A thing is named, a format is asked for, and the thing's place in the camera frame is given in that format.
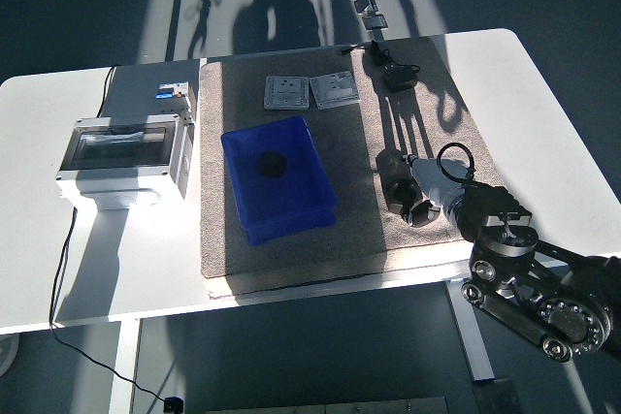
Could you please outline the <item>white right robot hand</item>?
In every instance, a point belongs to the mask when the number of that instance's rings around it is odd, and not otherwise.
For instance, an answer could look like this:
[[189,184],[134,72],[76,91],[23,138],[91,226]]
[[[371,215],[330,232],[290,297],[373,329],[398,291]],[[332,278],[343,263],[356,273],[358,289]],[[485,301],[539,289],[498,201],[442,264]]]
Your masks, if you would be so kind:
[[458,178],[458,181],[454,181],[442,173],[436,159],[408,155],[405,161],[424,201],[415,202],[408,211],[403,210],[404,220],[411,227],[421,228],[434,222],[442,213],[450,225],[457,227],[457,215],[465,195],[461,183],[461,179],[467,175],[465,163],[451,158],[443,160],[445,170]]

